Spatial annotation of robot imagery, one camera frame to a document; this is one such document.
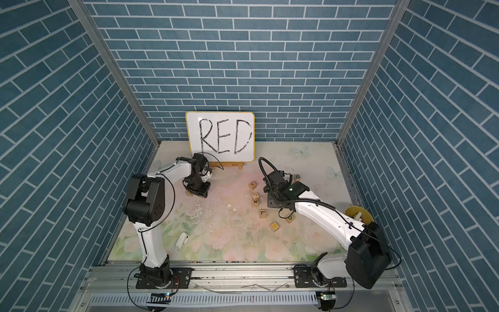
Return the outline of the wooden block green D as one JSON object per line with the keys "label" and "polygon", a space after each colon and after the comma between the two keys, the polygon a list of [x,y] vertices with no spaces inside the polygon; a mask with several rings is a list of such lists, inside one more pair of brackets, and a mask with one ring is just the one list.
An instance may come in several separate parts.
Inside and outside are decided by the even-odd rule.
{"label": "wooden block green D", "polygon": [[291,216],[287,217],[285,220],[288,224],[291,224],[295,220],[295,216],[291,215]]}

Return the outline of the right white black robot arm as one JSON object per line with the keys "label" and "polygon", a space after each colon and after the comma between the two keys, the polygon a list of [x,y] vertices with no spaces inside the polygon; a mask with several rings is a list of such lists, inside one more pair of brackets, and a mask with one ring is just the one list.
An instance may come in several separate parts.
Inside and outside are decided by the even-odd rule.
{"label": "right white black robot arm", "polygon": [[347,251],[344,257],[322,253],[311,265],[310,275],[319,287],[331,284],[334,278],[347,273],[354,282],[371,289],[392,262],[392,250],[384,230],[375,222],[365,224],[338,211],[322,201],[313,191],[293,177],[285,179],[264,157],[258,159],[268,195],[269,208],[288,209],[307,217],[332,235]]}

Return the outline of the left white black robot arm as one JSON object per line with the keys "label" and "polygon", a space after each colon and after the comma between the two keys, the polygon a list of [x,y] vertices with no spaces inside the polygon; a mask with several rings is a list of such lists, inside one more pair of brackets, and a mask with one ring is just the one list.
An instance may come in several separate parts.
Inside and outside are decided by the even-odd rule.
{"label": "left white black robot arm", "polygon": [[181,181],[190,194],[206,198],[211,174],[207,158],[195,153],[191,158],[178,157],[165,169],[131,177],[123,213],[133,223],[139,237],[142,251],[139,278],[153,288],[164,288],[173,279],[160,229],[160,224],[173,211],[166,209],[165,183],[173,186]]}

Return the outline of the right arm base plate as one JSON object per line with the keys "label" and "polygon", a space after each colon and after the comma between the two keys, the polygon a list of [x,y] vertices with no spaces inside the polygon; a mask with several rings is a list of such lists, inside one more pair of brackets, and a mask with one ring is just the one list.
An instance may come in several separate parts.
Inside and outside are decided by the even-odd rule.
{"label": "right arm base plate", "polygon": [[336,277],[328,279],[318,269],[309,265],[295,265],[292,271],[296,288],[347,287],[345,278]]}

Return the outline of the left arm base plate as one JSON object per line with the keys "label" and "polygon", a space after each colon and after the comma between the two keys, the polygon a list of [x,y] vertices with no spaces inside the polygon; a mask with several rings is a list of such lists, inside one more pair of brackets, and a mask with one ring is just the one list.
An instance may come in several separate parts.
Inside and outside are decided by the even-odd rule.
{"label": "left arm base plate", "polygon": [[136,273],[137,289],[188,289],[193,269],[187,267],[166,269],[162,272],[154,270],[155,274]]}

